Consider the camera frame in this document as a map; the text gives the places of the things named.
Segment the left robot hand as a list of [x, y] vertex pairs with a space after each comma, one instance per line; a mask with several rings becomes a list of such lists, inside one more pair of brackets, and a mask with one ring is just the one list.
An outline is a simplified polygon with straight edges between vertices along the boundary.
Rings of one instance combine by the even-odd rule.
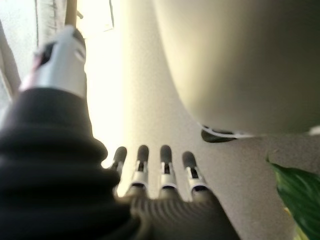
[[237, 240], [194, 155], [182, 155], [190, 201], [181, 198], [172, 150], [160, 149], [160, 185], [148, 196], [149, 148], [138, 148], [126, 194], [116, 193], [127, 149], [103, 168], [87, 105], [86, 45], [66, 26], [40, 47], [0, 128], [3, 240]]

